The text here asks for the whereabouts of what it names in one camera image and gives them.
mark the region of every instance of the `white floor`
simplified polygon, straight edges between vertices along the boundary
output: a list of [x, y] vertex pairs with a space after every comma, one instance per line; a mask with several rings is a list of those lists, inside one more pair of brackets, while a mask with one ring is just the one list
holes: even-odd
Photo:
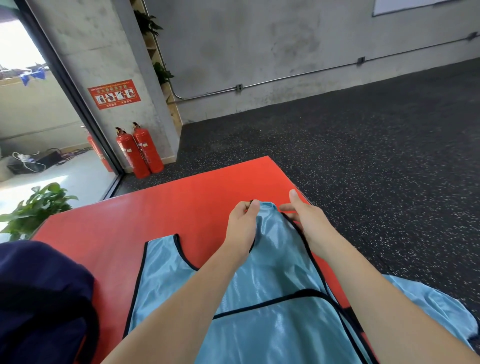
[[[43, 187], [52, 182], [58, 182], [68, 190], [67, 194], [78, 197], [78, 201], [69, 201], [72, 207], [93, 204], [100, 201], [114, 178], [115, 173], [108, 172], [95, 151], [90, 150], [61, 166], [52, 166], [41, 173], [15, 175], [0, 182], [0, 214], [15, 210], [20, 201], [28, 199], [33, 193], [32, 187]], [[0, 222], [0, 230], [6, 224]], [[8, 234], [0, 234], [0, 242], [8, 238]]]

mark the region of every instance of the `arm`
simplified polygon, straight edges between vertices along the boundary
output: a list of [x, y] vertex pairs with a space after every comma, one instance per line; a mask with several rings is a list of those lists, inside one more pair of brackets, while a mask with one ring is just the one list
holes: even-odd
[[280, 210], [305, 233], [312, 251], [334, 271], [380, 363], [480, 363], [480, 358], [425, 314], [363, 257], [295, 190]]
[[193, 363], [228, 284], [247, 259], [259, 209], [258, 200], [240, 202], [229, 216], [222, 246], [102, 364]]

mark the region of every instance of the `hand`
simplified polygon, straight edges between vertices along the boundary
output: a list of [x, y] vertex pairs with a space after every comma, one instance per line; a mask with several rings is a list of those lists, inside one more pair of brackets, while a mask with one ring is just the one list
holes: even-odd
[[303, 203], [295, 190], [291, 190], [288, 195], [290, 203], [281, 205], [279, 210], [294, 211], [287, 213], [287, 216], [298, 222], [312, 251], [325, 258], [325, 249], [343, 237], [330, 224], [322, 209]]
[[227, 235], [222, 246], [230, 247], [241, 257], [241, 263], [247, 259], [257, 231], [257, 214], [260, 211], [260, 201], [239, 202], [230, 212]]

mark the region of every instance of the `person's right hand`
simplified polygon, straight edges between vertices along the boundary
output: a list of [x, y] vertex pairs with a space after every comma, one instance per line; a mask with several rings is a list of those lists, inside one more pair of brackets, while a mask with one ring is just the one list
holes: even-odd
[[298, 222], [310, 249], [321, 258], [325, 257], [325, 250], [329, 245], [343, 240], [343, 237], [330, 224], [321, 208], [303, 203], [297, 191], [291, 190], [288, 194], [289, 204], [280, 205], [280, 211], [294, 211], [286, 213], [293, 221]]

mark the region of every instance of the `red mat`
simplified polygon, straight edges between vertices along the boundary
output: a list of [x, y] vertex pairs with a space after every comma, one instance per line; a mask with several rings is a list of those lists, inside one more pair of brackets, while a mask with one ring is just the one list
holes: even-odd
[[[96, 279], [100, 341], [94, 363], [122, 339], [146, 241], [178, 233], [185, 255], [200, 267], [223, 242], [228, 215], [239, 201], [279, 206], [294, 187], [263, 157], [50, 217], [34, 239], [83, 264]], [[340, 304], [349, 306], [330, 267], [317, 262]]]

